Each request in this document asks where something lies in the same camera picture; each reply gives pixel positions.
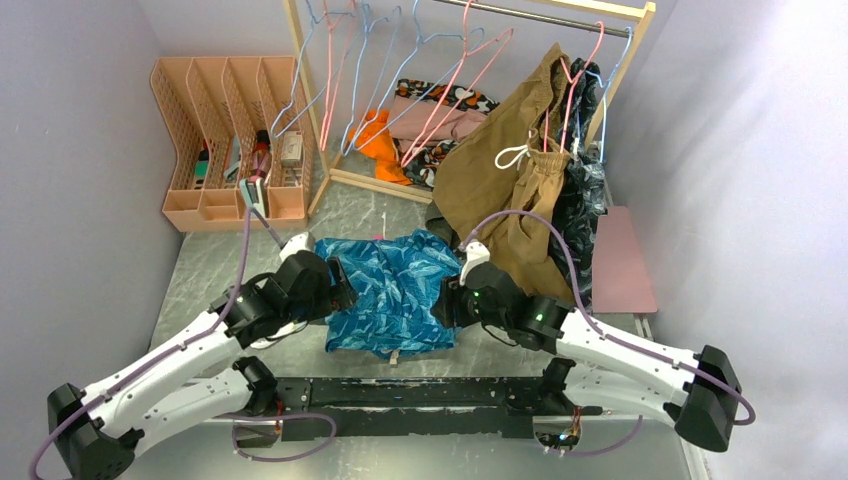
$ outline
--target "orange cloth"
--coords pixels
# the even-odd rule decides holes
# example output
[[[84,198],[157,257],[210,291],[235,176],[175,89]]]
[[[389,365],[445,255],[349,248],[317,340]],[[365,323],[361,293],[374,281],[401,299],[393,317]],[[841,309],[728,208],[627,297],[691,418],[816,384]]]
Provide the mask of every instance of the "orange cloth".
[[[377,172],[375,176],[379,180],[385,180],[398,185],[411,185],[412,182],[406,178],[406,175],[403,174],[403,169],[398,164],[398,153],[395,149],[392,136],[389,134],[389,129],[386,128],[383,130],[389,123],[389,111],[380,110],[378,112],[377,110],[369,110],[365,115],[365,121],[371,123],[368,123],[362,130],[362,134],[356,139],[355,147],[363,155],[377,161]],[[352,140],[354,133],[356,132],[350,132],[348,134],[348,142]]]

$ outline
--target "clothing rack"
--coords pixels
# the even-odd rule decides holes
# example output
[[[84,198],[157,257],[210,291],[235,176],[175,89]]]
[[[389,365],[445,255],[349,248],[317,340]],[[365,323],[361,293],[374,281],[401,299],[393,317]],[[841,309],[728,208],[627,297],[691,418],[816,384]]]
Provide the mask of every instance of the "clothing rack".
[[[435,0],[440,3],[447,3],[451,5],[465,5],[464,0]],[[653,2],[645,3],[643,8],[635,8],[628,7],[625,5],[618,5],[615,3],[607,3],[600,2],[595,0],[525,0],[540,4],[553,5],[556,7],[561,7],[563,9],[575,10],[580,12],[587,12],[595,15],[599,15],[601,17],[613,17],[621,20],[625,20],[628,22],[632,22],[635,25],[633,26],[633,40],[630,45],[630,50],[627,53],[627,56],[621,62],[619,66],[618,74],[613,80],[612,84],[609,85],[606,93],[607,104],[612,103],[613,98],[615,97],[615,93],[618,91],[618,87],[621,84],[622,78],[627,74],[627,69],[630,66],[633,57],[636,55],[636,52],[639,50],[639,45],[642,43],[642,39],[645,37],[645,34],[648,30],[648,27],[651,24],[651,20],[654,17],[654,13],[656,12],[656,5]],[[286,13],[288,15],[289,22],[289,31],[292,35],[292,41],[294,44],[294,51],[298,52],[301,50],[303,46],[303,29],[300,24],[300,15],[297,9],[296,0],[283,0],[283,6],[285,7]],[[480,3],[473,3],[471,5],[472,8],[478,10],[484,10],[491,13],[501,14],[501,15],[509,15],[518,18],[524,18],[531,21],[543,22],[543,23],[552,23],[554,25],[561,25],[569,28],[578,28],[581,30],[588,30],[593,32],[598,32],[599,28],[596,25],[587,24],[585,22],[580,22],[576,20],[568,20],[556,17],[549,17],[545,15],[538,15],[535,13],[523,12],[519,10],[513,10],[508,8],[496,7],[492,5],[482,5]],[[627,37],[628,34],[624,30],[619,29],[605,29],[605,33],[613,35],[613,36],[623,36]],[[314,92],[317,90],[314,87],[314,82],[312,79],[312,70],[309,66],[309,60],[307,55],[304,54],[301,59],[301,68],[300,68],[300,82],[303,85],[304,93],[308,99],[314,98]],[[316,107],[313,105],[309,108],[309,112],[307,112],[309,116],[309,121],[312,123],[313,130],[315,132],[320,132],[318,122],[318,114]],[[598,129],[601,126],[601,121],[603,120],[603,111],[598,111],[592,118],[592,122],[589,124],[589,129],[587,131],[587,141],[594,139],[595,133],[597,133]],[[315,195],[312,199],[312,203],[309,206],[308,214],[312,215],[315,209],[321,202],[321,198],[324,195],[324,192],[327,190],[331,182],[339,182],[347,185],[353,185],[355,187],[366,188],[368,190],[372,190],[375,192],[386,193],[388,195],[393,195],[395,197],[405,198],[408,200],[414,200],[416,202],[421,203],[430,203],[432,201],[432,194],[429,190],[424,190],[422,188],[416,188],[413,186],[404,186],[404,185],[396,185],[391,182],[387,182],[384,180],[378,180],[374,177],[370,177],[368,175],[361,175],[358,173],[348,172],[346,170],[342,170],[338,168],[339,162],[342,159],[342,154],[339,153],[332,161],[327,159],[327,154],[324,151],[320,151],[319,156],[321,161],[321,168],[324,171],[324,178],[321,181],[321,185],[315,192]]]

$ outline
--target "gray floor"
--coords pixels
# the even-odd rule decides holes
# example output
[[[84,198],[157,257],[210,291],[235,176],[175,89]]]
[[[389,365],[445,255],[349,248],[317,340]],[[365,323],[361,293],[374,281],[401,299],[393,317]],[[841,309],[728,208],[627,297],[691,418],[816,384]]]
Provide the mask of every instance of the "gray floor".
[[[346,169],[372,173],[373,163],[346,159]],[[342,184],[333,184],[309,223],[316,238],[394,238],[423,226],[424,205]],[[281,231],[283,238],[296,231]],[[192,233],[186,236],[168,289],[151,348],[174,335],[205,310],[235,278],[240,233]],[[262,231],[250,237],[246,275],[275,270],[278,249]],[[631,316],[603,321],[634,332]],[[326,327],[309,327],[273,348],[257,354],[276,375],[285,376],[536,376],[551,356],[510,348],[496,342],[479,326],[458,337],[458,345],[400,360],[396,368],[371,353],[324,351]],[[213,375],[224,365],[201,375]],[[593,450],[624,437],[633,420],[595,420],[586,425],[578,450]],[[286,442],[265,455],[302,452],[314,442]],[[625,447],[601,458],[559,458],[543,455],[528,442],[491,435],[441,437],[342,438],[320,455],[287,464],[248,462],[232,454],[228,426],[201,425],[183,432],[144,455],[125,474],[127,479],[159,478],[690,478],[680,441],[668,427],[647,421]]]

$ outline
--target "blue cloth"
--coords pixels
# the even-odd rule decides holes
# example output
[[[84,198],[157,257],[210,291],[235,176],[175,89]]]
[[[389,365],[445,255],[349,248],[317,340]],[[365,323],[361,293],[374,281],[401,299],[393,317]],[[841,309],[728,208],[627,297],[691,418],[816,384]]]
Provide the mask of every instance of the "blue cloth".
[[[356,305],[327,317],[326,349],[369,350],[389,358],[454,346],[459,329],[445,328],[430,314],[442,277],[458,275],[461,265],[450,248],[425,230],[395,240],[325,238],[315,253],[341,261]]]

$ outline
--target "table surface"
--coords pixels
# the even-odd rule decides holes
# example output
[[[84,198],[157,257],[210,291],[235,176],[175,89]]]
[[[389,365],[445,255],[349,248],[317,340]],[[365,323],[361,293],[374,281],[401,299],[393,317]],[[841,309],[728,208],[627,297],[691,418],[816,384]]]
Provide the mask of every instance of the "table surface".
[[[344,165],[349,170],[373,174],[373,164],[364,159],[346,159]],[[308,229],[317,239],[325,237],[372,239],[375,235],[390,239],[410,234],[416,228],[423,228],[424,209],[423,204],[348,185],[333,184],[329,187],[319,210],[311,218]],[[283,239],[286,239],[299,231],[280,231],[279,233]],[[188,325],[198,313],[208,308],[211,300],[220,296],[233,283],[241,243],[241,233],[186,235],[151,339],[151,349]],[[253,231],[250,236],[245,278],[276,270],[279,266],[277,252],[276,244],[265,232]],[[610,316],[602,320],[635,333],[634,322],[630,316]],[[475,326],[465,329],[458,335],[457,346],[453,349],[402,358],[399,365],[392,367],[387,361],[369,352],[339,350],[332,354],[326,353],[324,350],[326,333],[325,326],[310,326],[268,350],[248,349],[246,353],[258,356],[272,372],[280,377],[537,376],[551,359],[551,355],[544,352],[531,352],[501,344],[489,337],[479,326]],[[223,368],[225,365],[217,365],[199,376],[214,375]],[[627,427],[620,425],[621,422],[613,422],[607,426],[603,426],[606,425],[603,421],[595,423],[602,425],[596,431],[597,441],[581,442],[579,449],[614,443],[628,431]],[[171,471],[173,478],[177,478],[180,472],[189,473],[199,471],[197,468],[205,469],[202,465],[196,468],[192,466],[198,464],[197,461],[183,462],[190,457],[218,458],[219,455],[222,458],[226,457],[226,461],[221,460],[224,462],[221,463],[222,470],[210,470],[209,474],[204,474],[204,478],[218,478],[212,472],[229,471],[229,467],[223,466],[225,464],[236,463],[239,465],[238,468],[242,468],[246,461],[240,457],[237,457],[238,460],[233,459],[231,447],[228,446],[229,434],[224,429],[218,431],[210,430],[210,428],[206,425],[195,427],[164,442],[156,449],[158,454],[150,452],[139,461],[140,464],[148,465],[148,467],[134,466],[128,475],[131,472],[136,473],[127,478],[160,478],[158,475],[161,471],[157,467],[160,464],[172,464],[173,468],[178,470]],[[206,434],[199,433],[213,431],[216,432],[215,438],[206,438]],[[456,437],[340,439],[334,443],[331,450],[318,456],[323,460],[308,459],[295,462],[297,466],[287,466],[284,471],[295,473],[300,471],[298,470],[300,468],[310,469],[309,475],[295,475],[292,478],[419,478],[411,471],[397,475],[398,469],[408,464],[410,467],[426,465],[426,468],[422,467],[421,470],[426,478],[432,478],[432,474],[435,473],[432,468],[445,469],[445,475],[448,471],[456,471],[455,475],[461,474],[469,478],[484,476],[492,478],[493,472],[496,472],[495,477],[502,477],[504,472],[526,471],[525,467],[515,466],[504,470],[506,463],[509,462],[532,464],[533,469],[539,465],[540,476],[543,472],[553,472],[561,467],[563,470],[560,473],[565,473],[568,470],[565,469],[563,462],[567,462],[569,469],[577,468],[577,465],[582,465],[579,468],[584,472],[597,469],[596,474],[581,478],[689,478],[685,468],[682,470],[677,468],[681,465],[685,467],[685,462],[682,460],[682,450],[676,435],[668,427],[653,422],[646,422],[646,426],[636,440],[616,453],[603,457],[603,460],[563,459],[563,462],[560,462],[558,459],[548,459],[543,461],[538,451],[514,450],[510,447],[512,445],[510,441],[507,440],[482,435]],[[182,447],[173,450],[173,447],[178,445],[177,442],[180,442],[178,439],[182,439],[183,442],[191,439],[188,442],[190,445],[188,450],[191,453],[185,451],[183,454],[185,456],[178,454]],[[214,449],[215,452],[206,451],[207,448]],[[287,445],[280,448],[297,447]],[[640,451],[643,453],[650,451],[654,459],[645,462],[637,461],[642,457],[635,452]],[[338,464],[335,461],[330,462],[332,467],[327,467],[324,463],[330,455],[344,460]],[[422,460],[439,455],[449,458],[441,459],[445,460],[444,464],[441,460],[434,459],[433,463]],[[148,461],[149,457],[154,457],[156,460]],[[344,462],[347,462],[347,467],[342,468],[341,465]],[[453,467],[448,468],[449,465],[464,465],[464,467],[451,469]],[[257,472],[253,478],[265,478],[258,472],[271,471],[267,466],[251,468],[253,469],[251,472]],[[601,472],[612,473],[610,468],[618,468],[619,470],[616,471],[622,476],[601,474]],[[195,477],[182,475],[181,478]],[[231,478],[231,475],[222,473],[220,478]]]

